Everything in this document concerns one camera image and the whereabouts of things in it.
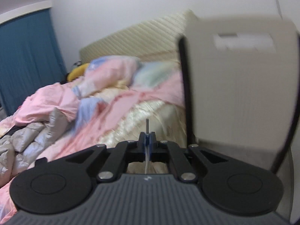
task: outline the pillow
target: pillow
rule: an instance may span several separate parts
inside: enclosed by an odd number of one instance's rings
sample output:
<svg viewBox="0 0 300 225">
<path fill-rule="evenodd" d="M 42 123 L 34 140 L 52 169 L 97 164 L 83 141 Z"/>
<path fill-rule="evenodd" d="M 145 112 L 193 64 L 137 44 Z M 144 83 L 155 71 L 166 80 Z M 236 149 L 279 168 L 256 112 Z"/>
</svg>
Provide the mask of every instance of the pillow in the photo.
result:
<svg viewBox="0 0 300 225">
<path fill-rule="evenodd" d="M 140 68 L 139 58 L 130 56 L 106 56 L 99 59 L 101 66 L 91 63 L 85 71 L 85 79 L 72 89 L 81 99 L 110 86 L 129 85 L 133 75 Z"/>
<path fill-rule="evenodd" d="M 154 88 L 167 80 L 178 68 L 178 63 L 171 61 L 143 63 L 135 73 L 131 86 Z"/>
<path fill-rule="evenodd" d="M 87 67 L 87 69 L 85 70 L 86 73 L 88 74 L 90 71 L 94 71 L 99 66 L 101 66 L 103 63 L 105 63 L 109 58 L 112 58 L 112 57 L 113 56 L 104 56 L 104 57 L 100 57 L 100 58 L 96 58 L 96 59 L 92 60 L 89 64 L 89 66 Z"/>
<path fill-rule="evenodd" d="M 74 68 L 67 77 L 68 82 L 71 82 L 74 79 L 84 75 L 84 72 L 88 66 L 89 66 L 89 63 L 86 63 L 86 64 L 80 65 L 79 67 Z"/>
</svg>

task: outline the metal pin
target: metal pin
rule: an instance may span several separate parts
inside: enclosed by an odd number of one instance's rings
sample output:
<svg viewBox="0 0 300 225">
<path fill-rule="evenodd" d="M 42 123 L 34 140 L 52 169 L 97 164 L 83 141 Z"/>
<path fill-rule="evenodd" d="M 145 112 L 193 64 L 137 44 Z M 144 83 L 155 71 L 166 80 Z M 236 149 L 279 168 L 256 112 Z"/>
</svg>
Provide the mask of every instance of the metal pin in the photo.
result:
<svg viewBox="0 0 300 225">
<path fill-rule="evenodd" d="M 146 134 L 149 133 L 149 119 L 146 119 Z"/>
</svg>

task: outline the striped headboard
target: striped headboard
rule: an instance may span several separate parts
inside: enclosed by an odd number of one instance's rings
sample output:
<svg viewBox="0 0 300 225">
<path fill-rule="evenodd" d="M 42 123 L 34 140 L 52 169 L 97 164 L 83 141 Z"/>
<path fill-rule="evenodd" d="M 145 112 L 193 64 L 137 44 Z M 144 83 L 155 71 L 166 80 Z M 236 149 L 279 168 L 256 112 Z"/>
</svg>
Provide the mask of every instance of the striped headboard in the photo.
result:
<svg viewBox="0 0 300 225">
<path fill-rule="evenodd" d="M 191 10 L 133 25 L 80 50 L 82 63 L 107 55 L 128 55 L 142 61 L 178 61 L 177 40 L 188 20 L 196 19 Z"/>
</svg>

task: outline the blanket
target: blanket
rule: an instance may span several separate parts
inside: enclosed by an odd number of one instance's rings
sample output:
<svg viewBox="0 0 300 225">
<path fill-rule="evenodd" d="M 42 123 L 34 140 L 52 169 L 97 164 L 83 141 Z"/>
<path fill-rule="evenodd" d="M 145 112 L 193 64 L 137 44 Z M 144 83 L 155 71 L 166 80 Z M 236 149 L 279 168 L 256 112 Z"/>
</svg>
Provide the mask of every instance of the blanket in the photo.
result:
<svg viewBox="0 0 300 225">
<path fill-rule="evenodd" d="M 88 97 L 104 88 L 119 85 L 128 86 L 132 76 L 140 67 L 140 60 L 129 56 L 106 56 L 101 63 L 90 63 L 85 72 L 85 80 L 74 87 L 79 99 Z"/>
<path fill-rule="evenodd" d="M 79 109 L 76 115 L 74 126 L 71 132 L 75 135 L 83 128 L 92 118 L 95 109 L 101 110 L 106 107 L 106 102 L 102 98 L 89 97 L 80 100 Z"/>
<path fill-rule="evenodd" d="M 48 121 L 49 114 L 56 107 L 71 122 L 76 117 L 79 103 L 79 99 L 68 86 L 55 83 L 42 87 L 27 97 L 14 116 L 14 121 L 19 126 Z"/>
<path fill-rule="evenodd" d="M 182 74 L 176 72 L 166 82 L 154 89 L 132 88 L 114 98 L 103 110 L 98 107 L 89 123 L 74 138 L 69 138 L 55 149 L 47 149 L 39 156 L 49 161 L 70 155 L 97 144 L 103 134 L 116 128 L 118 122 L 136 104 L 143 101 L 162 100 L 184 107 Z"/>
</svg>

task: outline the white wall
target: white wall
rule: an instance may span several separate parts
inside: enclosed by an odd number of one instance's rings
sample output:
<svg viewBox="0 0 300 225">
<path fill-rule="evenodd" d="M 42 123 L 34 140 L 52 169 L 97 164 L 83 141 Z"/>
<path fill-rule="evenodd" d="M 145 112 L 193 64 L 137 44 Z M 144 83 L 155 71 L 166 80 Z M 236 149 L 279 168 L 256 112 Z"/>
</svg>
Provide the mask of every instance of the white wall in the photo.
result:
<svg viewBox="0 0 300 225">
<path fill-rule="evenodd" d="M 83 46 L 142 20 L 187 8 L 198 16 L 278 14 L 275 0 L 52 0 L 51 15 L 70 69 Z"/>
</svg>

